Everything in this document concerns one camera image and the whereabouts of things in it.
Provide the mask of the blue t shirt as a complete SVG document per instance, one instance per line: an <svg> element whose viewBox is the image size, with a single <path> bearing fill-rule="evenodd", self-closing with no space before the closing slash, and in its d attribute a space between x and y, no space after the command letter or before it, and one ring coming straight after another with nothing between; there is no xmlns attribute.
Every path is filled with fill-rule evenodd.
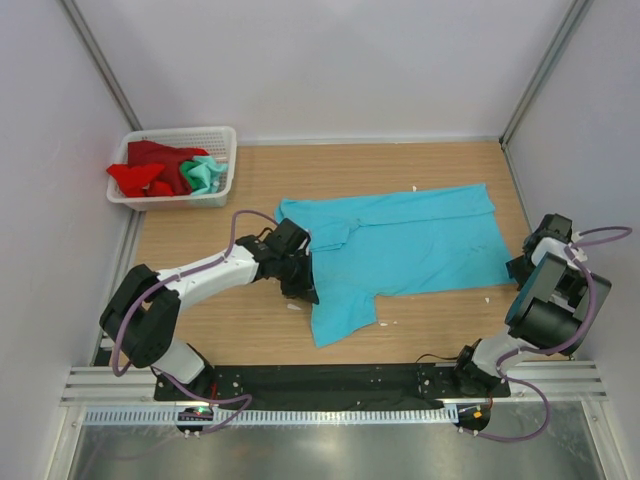
<svg viewBox="0 0 640 480"><path fill-rule="evenodd" d="M511 255L483 184L331 200L284 199L276 220L311 236L322 348L376 322L378 296L507 284Z"/></svg>

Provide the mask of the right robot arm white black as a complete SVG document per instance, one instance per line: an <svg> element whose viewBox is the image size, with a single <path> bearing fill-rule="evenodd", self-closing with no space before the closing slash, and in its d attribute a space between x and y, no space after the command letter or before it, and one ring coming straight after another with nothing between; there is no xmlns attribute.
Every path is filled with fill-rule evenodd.
<svg viewBox="0 0 640 480"><path fill-rule="evenodd" d="M461 350L450 372L464 396L493 392L507 372L538 355L573 354L608 297L612 283L585 266L572 221L547 214L524 241L523 254L506 263L519 293L506 330Z"/></svg>

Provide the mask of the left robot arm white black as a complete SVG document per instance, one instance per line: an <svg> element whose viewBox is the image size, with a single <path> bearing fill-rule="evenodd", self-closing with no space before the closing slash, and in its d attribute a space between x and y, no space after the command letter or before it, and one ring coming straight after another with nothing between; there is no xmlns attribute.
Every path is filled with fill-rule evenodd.
<svg viewBox="0 0 640 480"><path fill-rule="evenodd" d="M115 376L130 367L150 368L156 398L212 400L214 367L177 338L181 314L231 288L275 279L284 297L316 304L309 251L311 235L290 219L273 221L258 235L231 237L225 250L190 264L155 271L145 264L123 278L100 316L113 341Z"/></svg>

